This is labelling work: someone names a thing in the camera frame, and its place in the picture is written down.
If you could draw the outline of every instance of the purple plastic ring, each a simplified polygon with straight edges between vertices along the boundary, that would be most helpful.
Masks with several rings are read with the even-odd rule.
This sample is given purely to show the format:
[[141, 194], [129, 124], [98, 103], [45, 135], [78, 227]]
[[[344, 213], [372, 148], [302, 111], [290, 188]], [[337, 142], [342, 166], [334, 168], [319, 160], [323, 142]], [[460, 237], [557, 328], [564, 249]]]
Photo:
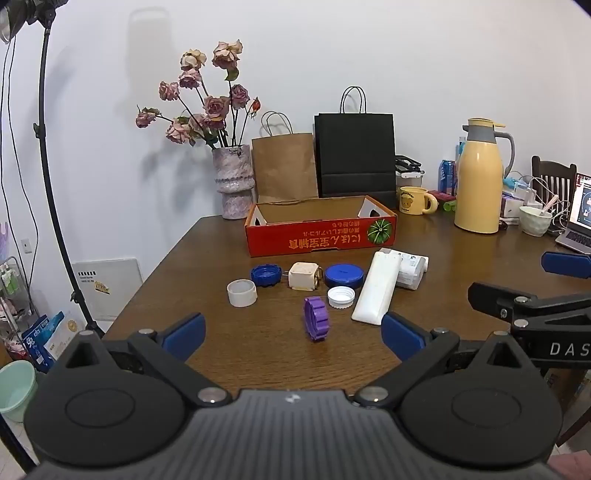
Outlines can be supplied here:
[[324, 340], [330, 329], [329, 312], [320, 297], [307, 297], [304, 301], [306, 330], [314, 341]]

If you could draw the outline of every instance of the light stand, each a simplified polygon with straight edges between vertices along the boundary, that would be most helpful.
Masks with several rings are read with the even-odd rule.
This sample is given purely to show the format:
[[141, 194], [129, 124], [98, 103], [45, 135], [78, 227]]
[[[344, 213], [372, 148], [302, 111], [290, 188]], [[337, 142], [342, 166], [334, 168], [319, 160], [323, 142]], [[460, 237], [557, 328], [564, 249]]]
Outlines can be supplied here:
[[45, 27], [45, 35], [43, 37], [43, 49], [41, 51], [41, 71], [39, 77], [39, 124], [35, 124], [33, 128], [35, 130], [35, 135], [39, 139], [39, 146], [41, 150], [41, 167], [43, 169], [43, 182], [45, 184], [45, 192], [47, 195], [47, 204], [49, 205], [51, 222], [53, 224], [53, 229], [56, 233], [56, 240], [57, 245], [60, 248], [61, 259], [64, 262], [64, 266], [66, 268], [66, 272], [68, 273], [70, 283], [72, 284], [72, 288], [74, 289], [74, 292], [72, 292], [71, 300], [80, 306], [82, 315], [84, 315], [84, 318], [86, 319], [86, 329], [96, 332], [96, 334], [100, 338], [102, 338], [104, 332], [100, 329], [95, 320], [92, 318], [88, 306], [86, 305], [84, 294], [78, 286], [76, 276], [74, 275], [74, 270], [72, 269], [70, 257], [68, 256], [66, 244], [64, 243], [64, 237], [61, 233], [60, 221], [57, 217], [56, 203], [53, 198], [51, 178], [49, 175], [45, 126], [45, 75], [47, 67], [47, 49], [49, 45], [49, 35], [51, 34], [51, 25], [55, 17], [56, 10], [53, 7], [43, 9], [38, 15], [39, 22]]
[[[74, 270], [72, 269], [72, 264], [68, 256], [66, 244], [64, 243], [64, 238], [61, 233], [60, 222], [57, 217], [56, 203], [53, 197], [53, 189], [51, 188], [51, 179], [49, 175], [49, 163], [47, 160], [45, 125], [45, 76], [47, 68], [47, 50], [49, 46], [51, 25], [56, 17], [56, 8], [64, 5], [67, 1], [68, 0], [12, 0], [5, 2], [0, 0], [0, 8], [2, 8], [0, 10], [0, 38], [2, 38], [2, 40], [4, 40], [6, 43], [9, 42], [17, 34], [18, 30], [20, 30], [25, 21], [28, 23], [39, 21], [41, 25], [45, 27], [39, 76], [39, 124], [35, 124], [33, 126], [35, 135], [39, 139], [41, 167], [43, 169], [43, 182], [45, 184], [51, 222], [56, 233], [57, 245], [60, 248], [61, 258], [64, 262], [64, 266], [68, 273], [72, 288], [74, 289], [71, 301], [74, 301], [80, 306], [82, 314], [86, 319], [86, 329], [94, 331], [100, 338], [102, 338], [104, 332], [100, 329], [100, 327], [90, 315], [90, 311], [86, 305], [86, 300], [80, 287], [78, 286], [76, 276], [74, 275]], [[33, 462], [27, 451], [14, 436], [12, 430], [1, 415], [0, 440], [2, 440], [2, 443], [6, 446], [10, 454], [14, 457], [25, 473], [30, 473], [33, 471], [35, 468], [35, 462]]]

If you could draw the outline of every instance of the black bracket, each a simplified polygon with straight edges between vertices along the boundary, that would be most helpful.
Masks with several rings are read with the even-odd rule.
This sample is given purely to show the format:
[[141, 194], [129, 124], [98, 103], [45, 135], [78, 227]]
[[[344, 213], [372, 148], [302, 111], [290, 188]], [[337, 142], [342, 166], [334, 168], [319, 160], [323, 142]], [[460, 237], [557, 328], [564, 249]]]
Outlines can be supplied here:
[[511, 335], [540, 368], [591, 368], [591, 294], [539, 299], [484, 283], [468, 289], [475, 310], [511, 324]]

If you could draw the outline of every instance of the white panel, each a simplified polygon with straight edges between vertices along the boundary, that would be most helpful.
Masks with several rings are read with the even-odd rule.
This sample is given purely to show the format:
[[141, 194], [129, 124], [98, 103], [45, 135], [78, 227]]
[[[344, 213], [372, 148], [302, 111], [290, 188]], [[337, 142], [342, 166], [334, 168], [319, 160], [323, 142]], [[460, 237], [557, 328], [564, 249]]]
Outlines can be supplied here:
[[115, 320], [142, 285], [135, 258], [80, 262], [72, 267], [95, 320]]

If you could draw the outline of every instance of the yellow mug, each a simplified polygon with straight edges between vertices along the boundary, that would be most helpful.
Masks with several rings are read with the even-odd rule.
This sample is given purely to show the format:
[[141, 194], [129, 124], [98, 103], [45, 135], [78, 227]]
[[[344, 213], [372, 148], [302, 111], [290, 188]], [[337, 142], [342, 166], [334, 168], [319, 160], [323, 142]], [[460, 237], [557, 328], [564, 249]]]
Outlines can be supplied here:
[[427, 189], [421, 187], [401, 187], [400, 188], [400, 208], [402, 213], [409, 215], [422, 215], [423, 213], [433, 213], [437, 210], [437, 199], [427, 192]]

